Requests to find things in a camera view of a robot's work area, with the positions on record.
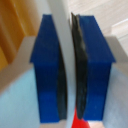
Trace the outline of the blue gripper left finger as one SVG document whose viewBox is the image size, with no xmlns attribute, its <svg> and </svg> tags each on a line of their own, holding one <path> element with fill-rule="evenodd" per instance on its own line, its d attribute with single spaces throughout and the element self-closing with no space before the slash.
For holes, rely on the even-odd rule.
<svg viewBox="0 0 128 128">
<path fill-rule="evenodd" d="M 67 82 L 59 40 L 51 15 L 44 15 L 35 41 L 34 64 L 41 123 L 67 116 Z"/>
</svg>

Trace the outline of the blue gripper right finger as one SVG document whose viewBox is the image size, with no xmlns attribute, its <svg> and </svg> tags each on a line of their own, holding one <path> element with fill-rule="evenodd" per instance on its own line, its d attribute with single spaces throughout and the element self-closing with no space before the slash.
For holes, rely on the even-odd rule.
<svg viewBox="0 0 128 128">
<path fill-rule="evenodd" d="M 76 57 L 77 117 L 101 121 L 115 58 L 94 16 L 72 15 Z"/>
</svg>

